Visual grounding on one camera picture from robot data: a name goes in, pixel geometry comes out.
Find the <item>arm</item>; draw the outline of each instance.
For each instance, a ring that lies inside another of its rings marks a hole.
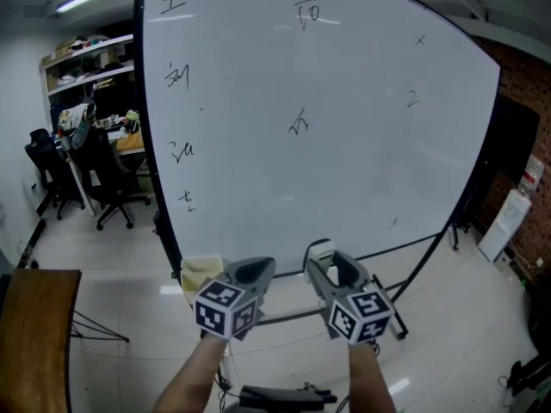
[[[396,413],[371,346],[350,346],[349,361],[350,413]]]
[[[226,341],[206,335],[155,403],[154,413],[202,413],[213,389]]]

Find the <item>office chair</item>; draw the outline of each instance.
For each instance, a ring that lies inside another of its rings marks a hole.
[[[53,207],[56,207],[56,200],[61,200],[58,220],[61,220],[61,212],[69,200],[78,202],[84,210],[84,203],[71,168],[59,155],[48,131],[41,128],[34,130],[30,135],[31,143],[25,145],[25,151],[40,172],[42,186],[53,196]]]
[[[75,148],[73,139],[69,155],[82,172],[83,189],[100,202],[102,207],[109,204],[108,209],[97,221],[96,229],[103,229],[103,220],[116,208],[121,210],[127,220],[127,228],[132,229],[133,223],[123,205],[138,201],[144,201],[146,205],[150,203],[146,196],[128,197],[132,192],[135,174],[119,165],[105,130],[90,128],[81,142],[78,144],[79,147]]]

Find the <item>white tile floor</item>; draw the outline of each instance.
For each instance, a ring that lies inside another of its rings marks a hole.
[[[81,269],[77,310],[131,339],[128,345],[71,342],[71,402],[78,413],[151,411],[198,342],[192,312],[152,233],[156,209],[155,202],[134,205],[132,230],[117,214],[99,232],[96,219],[70,207],[59,222],[50,215],[35,251],[41,268]],[[471,234],[460,238],[457,253],[444,238],[399,300],[410,335],[399,342],[387,332],[380,341],[382,372],[396,407],[407,413],[500,412],[505,393],[498,377],[514,361],[536,355],[526,330],[528,298],[518,278],[488,263]],[[363,264],[383,283],[393,283],[407,276],[428,245]],[[277,305],[269,293],[269,308],[311,299],[294,292],[302,288],[298,277],[279,280],[270,290],[285,298]],[[328,341],[320,317],[257,327],[243,342],[232,342],[231,353],[224,368],[236,384],[297,388],[310,381],[339,397],[347,391],[346,345]],[[217,410],[215,396],[209,412]],[[527,402],[528,396],[520,397],[515,411],[525,411]]]

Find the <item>wooden table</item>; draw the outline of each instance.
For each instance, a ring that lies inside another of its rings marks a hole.
[[[128,134],[125,138],[117,139],[117,152],[121,156],[132,155],[145,151],[141,130],[135,134]]]
[[[80,276],[15,269],[0,318],[0,411],[71,411],[69,344]]]

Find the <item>white shelf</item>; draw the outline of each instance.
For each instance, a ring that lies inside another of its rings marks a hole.
[[[97,75],[93,75],[92,77],[87,77],[84,79],[81,79],[80,81],[76,81],[75,83],[66,84],[65,86],[58,87],[57,89],[50,90],[48,92],[48,96],[55,95],[56,93],[62,92],[63,90],[71,89],[73,87],[81,86],[86,83],[91,83],[92,81],[97,81],[98,79],[104,79],[112,77],[113,75],[118,75],[120,73],[126,73],[131,72],[134,70],[133,65],[129,65],[127,67],[123,67],[122,69],[116,69],[114,71],[104,72],[104,73],[98,73]]]
[[[79,55],[84,55],[85,53],[88,53],[88,52],[97,51],[98,49],[102,49],[104,47],[108,47],[116,44],[130,43],[131,41],[133,41],[133,38],[134,36],[130,34],[130,35],[123,35],[122,37],[118,37],[118,38],[113,38],[112,40],[102,41],[101,43],[98,43],[94,46],[85,47],[84,49],[70,53],[69,55],[65,55],[60,59],[55,59],[51,63],[48,63],[47,65],[45,65],[44,69],[49,69],[52,66],[58,65],[59,63],[63,63],[67,59],[72,59],[72,58],[78,57]]]

